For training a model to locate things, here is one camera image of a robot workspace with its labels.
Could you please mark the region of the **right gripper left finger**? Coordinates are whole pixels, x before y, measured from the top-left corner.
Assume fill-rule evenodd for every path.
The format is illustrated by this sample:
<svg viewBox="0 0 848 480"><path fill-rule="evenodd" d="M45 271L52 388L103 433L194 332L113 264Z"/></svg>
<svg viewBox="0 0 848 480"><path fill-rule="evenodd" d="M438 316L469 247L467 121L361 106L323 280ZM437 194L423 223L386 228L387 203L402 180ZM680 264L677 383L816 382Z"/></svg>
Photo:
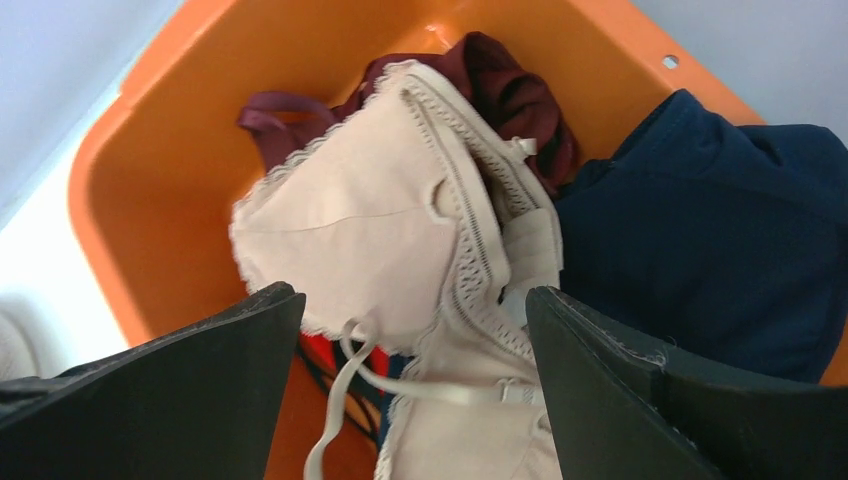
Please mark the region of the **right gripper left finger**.
<svg viewBox="0 0 848 480"><path fill-rule="evenodd" d="M5 479L260 479L306 298L276 282L55 377L1 385Z"/></svg>

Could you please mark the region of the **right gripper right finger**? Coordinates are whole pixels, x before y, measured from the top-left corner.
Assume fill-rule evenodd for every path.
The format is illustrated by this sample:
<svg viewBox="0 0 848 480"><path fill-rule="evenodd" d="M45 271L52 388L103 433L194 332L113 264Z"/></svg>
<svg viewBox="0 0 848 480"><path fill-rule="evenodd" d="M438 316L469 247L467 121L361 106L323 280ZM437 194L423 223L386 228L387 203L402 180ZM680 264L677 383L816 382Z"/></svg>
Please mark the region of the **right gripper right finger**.
<svg viewBox="0 0 848 480"><path fill-rule="evenodd" d="M687 352L552 288L526 300L566 479L843 479L847 390Z"/></svg>

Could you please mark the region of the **beige pink lace bra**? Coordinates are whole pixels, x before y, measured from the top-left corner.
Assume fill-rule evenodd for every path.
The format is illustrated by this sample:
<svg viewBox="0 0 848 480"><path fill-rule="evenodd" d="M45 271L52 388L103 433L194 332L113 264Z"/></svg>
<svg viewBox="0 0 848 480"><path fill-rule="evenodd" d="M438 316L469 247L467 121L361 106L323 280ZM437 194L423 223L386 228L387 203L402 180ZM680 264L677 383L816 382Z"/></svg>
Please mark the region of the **beige pink lace bra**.
<svg viewBox="0 0 848 480"><path fill-rule="evenodd" d="M345 357L305 478L326 477L355 377L393 397L378 479L561 477L525 311L563 266L535 151L408 60L235 203L248 288L291 283L306 295L302 331Z"/></svg>

